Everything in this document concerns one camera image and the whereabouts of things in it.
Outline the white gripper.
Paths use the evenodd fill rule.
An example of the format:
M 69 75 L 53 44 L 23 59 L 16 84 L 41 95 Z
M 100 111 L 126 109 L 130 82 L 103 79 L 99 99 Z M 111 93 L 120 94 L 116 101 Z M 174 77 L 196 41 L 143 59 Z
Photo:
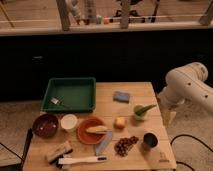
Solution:
M 164 87 L 157 97 L 164 108 L 162 113 L 164 126 L 168 127 L 176 116 L 176 111 L 172 108 L 182 105 L 185 99 L 169 87 Z

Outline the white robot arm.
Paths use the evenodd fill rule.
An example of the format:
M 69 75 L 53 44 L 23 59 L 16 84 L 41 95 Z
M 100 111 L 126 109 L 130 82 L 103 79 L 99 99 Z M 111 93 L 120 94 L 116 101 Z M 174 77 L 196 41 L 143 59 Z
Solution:
M 213 88 L 205 84 L 207 78 L 208 70 L 200 62 L 174 68 L 166 74 L 166 86 L 157 95 L 165 127 L 175 118 L 175 108 L 186 100 L 213 115 Z

